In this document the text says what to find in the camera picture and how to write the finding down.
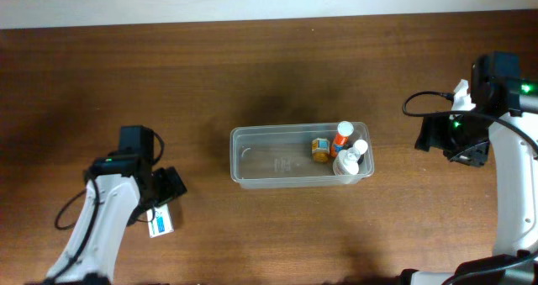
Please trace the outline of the Tiger Balm jar gold lid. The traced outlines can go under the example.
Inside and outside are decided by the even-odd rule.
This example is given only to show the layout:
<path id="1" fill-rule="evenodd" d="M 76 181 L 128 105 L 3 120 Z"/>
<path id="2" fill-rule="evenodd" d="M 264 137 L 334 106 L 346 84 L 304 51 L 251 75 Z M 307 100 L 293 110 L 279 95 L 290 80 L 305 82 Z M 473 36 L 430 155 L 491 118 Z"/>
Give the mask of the Tiger Balm jar gold lid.
<path id="1" fill-rule="evenodd" d="M 311 153 L 315 162 L 327 162 L 330 159 L 330 142 L 326 138 L 314 139 L 311 145 Z"/>

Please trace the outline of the white pump lotion bottle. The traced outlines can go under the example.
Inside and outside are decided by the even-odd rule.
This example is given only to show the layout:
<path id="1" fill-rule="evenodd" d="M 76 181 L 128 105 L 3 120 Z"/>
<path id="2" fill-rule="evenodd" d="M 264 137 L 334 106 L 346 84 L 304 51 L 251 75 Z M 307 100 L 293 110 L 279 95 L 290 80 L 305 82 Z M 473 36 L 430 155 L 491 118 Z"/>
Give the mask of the white pump lotion bottle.
<path id="1" fill-rule="evenodd" d="M 347 150 L 341 150 L 333 162 L 333 172 L 336 176 L 355 176 L 359 172 L 358 161 L 361 158 L 361 152 L 352 147 Z"/>

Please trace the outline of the white Panadol medicine box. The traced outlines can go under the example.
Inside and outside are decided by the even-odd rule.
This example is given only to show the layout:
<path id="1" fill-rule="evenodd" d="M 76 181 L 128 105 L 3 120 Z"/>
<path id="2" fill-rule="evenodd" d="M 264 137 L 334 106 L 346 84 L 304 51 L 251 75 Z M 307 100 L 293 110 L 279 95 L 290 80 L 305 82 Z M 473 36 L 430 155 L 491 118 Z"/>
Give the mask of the white Panadol medicine box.
<path id="1" fill-rule="evenodd" d="M 146 212 L 150 238 L 167 235 L 174 231 L 171 215 L 167 204 L 149 209 Z"/>

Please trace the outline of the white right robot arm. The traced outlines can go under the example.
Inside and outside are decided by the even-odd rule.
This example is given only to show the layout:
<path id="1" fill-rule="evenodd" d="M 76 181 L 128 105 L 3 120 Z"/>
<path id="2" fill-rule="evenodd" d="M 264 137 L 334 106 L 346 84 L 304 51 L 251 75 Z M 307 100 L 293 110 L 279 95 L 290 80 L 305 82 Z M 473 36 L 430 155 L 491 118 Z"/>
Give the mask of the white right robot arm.
<path id="1" fill-rule="evenodd" d="M 418 150 L 481 166 L 492 151 L 498 223 L 493 254 L 453 273 L 404 270 L 402 284 L 535 284 L 537 282 L 537 91 L 532 82 L 460 81 L 445 93 L 451 110 L 422 113 Z"/>

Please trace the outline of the dark syrup bottle white cap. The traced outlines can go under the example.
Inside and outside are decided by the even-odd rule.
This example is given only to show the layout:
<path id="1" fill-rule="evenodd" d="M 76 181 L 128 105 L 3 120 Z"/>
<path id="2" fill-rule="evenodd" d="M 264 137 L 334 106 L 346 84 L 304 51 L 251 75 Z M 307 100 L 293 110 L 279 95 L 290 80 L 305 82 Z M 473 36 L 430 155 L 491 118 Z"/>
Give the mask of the dark syrup bottle white cap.
<path id="1" fill-rule="evenodd" d="M 353 148 L 356 150 L 357 153 L 357 164 L 360 165 L 364 161 L 364 155 L 368 151 L 368 143 L 365 140 L 357 140 L 354 142 Z"/>

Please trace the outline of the orange tube white cap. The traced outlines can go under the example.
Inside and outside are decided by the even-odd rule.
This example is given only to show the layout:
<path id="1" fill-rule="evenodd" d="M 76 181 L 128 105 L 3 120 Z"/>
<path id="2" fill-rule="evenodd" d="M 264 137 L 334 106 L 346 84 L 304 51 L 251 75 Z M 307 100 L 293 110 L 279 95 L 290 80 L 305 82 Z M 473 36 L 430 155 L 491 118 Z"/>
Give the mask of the orange tube white cap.
<path id="1" fill-rule="evenodd" d="M 354 132 L 354 125 L 348 121 L 341 121 L 338 123 L 336 135 L 330 146 L 330 155 L 337 157 L 338 153 L 344 148 L 349 137 Z"/>

